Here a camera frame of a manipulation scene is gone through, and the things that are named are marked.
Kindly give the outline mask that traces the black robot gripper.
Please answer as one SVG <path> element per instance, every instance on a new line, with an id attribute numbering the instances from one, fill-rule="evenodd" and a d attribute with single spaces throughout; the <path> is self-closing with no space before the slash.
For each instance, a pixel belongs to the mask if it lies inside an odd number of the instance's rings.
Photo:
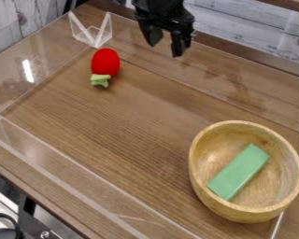
<path id="1" fill-rule="evenodd" d="M 191 47 L 195 17 L 184 0 L 132 0 L 136 19 L 146 41 L 154 47 L 163 38 L 162 29 L 172 32 L 171 50 L 180 57 Z"/>

